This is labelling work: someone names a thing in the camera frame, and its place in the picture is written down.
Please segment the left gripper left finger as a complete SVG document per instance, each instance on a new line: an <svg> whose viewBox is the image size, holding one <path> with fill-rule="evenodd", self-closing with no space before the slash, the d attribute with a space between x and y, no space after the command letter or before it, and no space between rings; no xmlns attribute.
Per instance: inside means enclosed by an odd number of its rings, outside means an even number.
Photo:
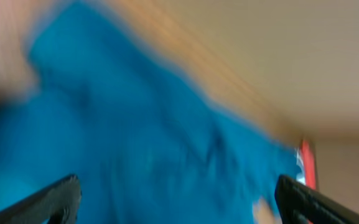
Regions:
<svg viewBox="0 0 359 224"><path fill-rule="evenodd" d="M71 174L0 211L0 224L75 224L81 199L80 181Z"/></svg>

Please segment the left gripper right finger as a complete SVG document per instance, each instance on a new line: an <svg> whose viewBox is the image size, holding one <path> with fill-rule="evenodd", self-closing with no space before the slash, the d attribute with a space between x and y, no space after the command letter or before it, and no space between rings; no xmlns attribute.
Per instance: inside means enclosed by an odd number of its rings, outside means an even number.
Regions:
<svg viewBox="0 0 359 224"><path fill-rule="evenodd" d="M275 199L283 224L359 224L359 214L286 175L279 176Z"/></svg>

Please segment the blue polo shirt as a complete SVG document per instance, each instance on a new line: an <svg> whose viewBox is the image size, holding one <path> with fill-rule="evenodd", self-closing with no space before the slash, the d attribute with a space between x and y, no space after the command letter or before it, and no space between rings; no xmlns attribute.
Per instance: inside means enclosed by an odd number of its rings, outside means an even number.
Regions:
<svg viewBox="0 0 359 224"><path fill-rule="evenodd" d="M184 74L82 2L27 56L40 91L0 107L0 210L76 174L80 223L253 223L294 152L216 110Z"/></svg>

